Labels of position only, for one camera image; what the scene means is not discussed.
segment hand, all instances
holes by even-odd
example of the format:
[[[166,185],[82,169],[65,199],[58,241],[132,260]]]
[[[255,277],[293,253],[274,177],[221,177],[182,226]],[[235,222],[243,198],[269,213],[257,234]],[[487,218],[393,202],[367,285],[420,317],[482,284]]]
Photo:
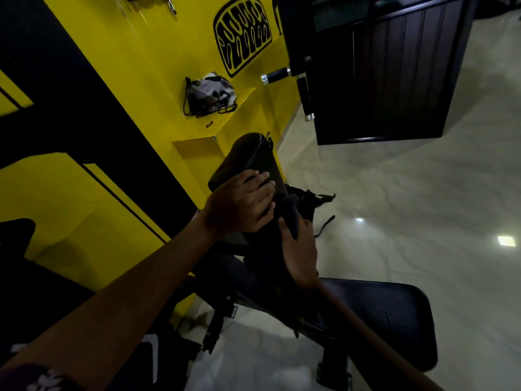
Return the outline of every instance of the hand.
[[[286,267],[297,287],[303,290],[316,288],[320,284],[317,275],[317,248],[313,235],[313,224],[298,216],[298,235],[295,240],[284,221],[279,218],[282,234],[282,254]]]
[[[216,238],[234,232],[257,232],[273,219],[275,181],[259,188],[268,178],[268,172],[245,170],[210,195],[200,216]]]

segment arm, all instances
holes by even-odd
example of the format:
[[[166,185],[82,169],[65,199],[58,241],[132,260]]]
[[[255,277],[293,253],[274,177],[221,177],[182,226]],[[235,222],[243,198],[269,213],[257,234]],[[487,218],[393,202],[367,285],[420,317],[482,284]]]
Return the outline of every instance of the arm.
[[[343,339],[349,357],[369,387],[374,391],[387,390],[392,384],[395,389],[442,391],[324,287],[317,276],[317,249],[311,222],[300,217],[297,240],[282,218],[279,227],[284,261],[295,283],[316,306],[329,328]]]
[[[105,389],[212,244],[231,232],[256,231],[273,219],[275,184],[258,188],[268,176],[247,170],[223,184],[170,242],[45,331],[4,368],[39,364],[68,375],[87,391]]]

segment tiled floor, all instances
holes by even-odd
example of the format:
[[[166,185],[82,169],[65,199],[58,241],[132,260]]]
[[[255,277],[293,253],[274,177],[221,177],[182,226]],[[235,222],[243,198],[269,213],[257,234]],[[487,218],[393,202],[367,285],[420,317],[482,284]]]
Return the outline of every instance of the tiled floor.
[[[290,184],[336,193],[317,209],[321,276],[410,283],[430,299],[448,390],[521,387],[521,12],[476,21],[445,134],[317,146],[297,115],[279,150]],[[238,311],[187,389],[322,389],[321,349]],[[359,377],[354,389],[364,389]]]

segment black strap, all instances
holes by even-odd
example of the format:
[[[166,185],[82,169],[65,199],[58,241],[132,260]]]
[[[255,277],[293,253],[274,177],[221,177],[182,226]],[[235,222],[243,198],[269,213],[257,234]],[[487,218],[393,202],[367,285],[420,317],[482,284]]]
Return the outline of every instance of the black strap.
[[[320,234],[322,233],[322,230],[324,230],[324,228],[326,227],[326,225],[327,225],[328,223],[330,223],[330,222],[331,222],[332,220],[334,220],[334,219],[335,219],[335,216],[332,216],[331,218],[329,218],[329,219],[326,221],[326,223],[324,223],[324,224],[322,225],[322,229],[320,229],[320,232],[319,232],[317,235],[315,235],[315,237],[320,236]]]

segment forearm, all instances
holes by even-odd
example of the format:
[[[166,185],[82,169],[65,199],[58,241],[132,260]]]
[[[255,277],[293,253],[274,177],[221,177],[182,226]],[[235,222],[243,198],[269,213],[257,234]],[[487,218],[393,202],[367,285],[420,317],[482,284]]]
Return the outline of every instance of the forearm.
[[[202,218],[194,218],[173,240],[44,332],[4,367],[36,363],[69,375],[87,391],[104,389],[214,241]]]
[[[310,297],[333,333],[345,343],[356,368],[373,391],[395,389],[442,391],[370,329],[321,282]]]

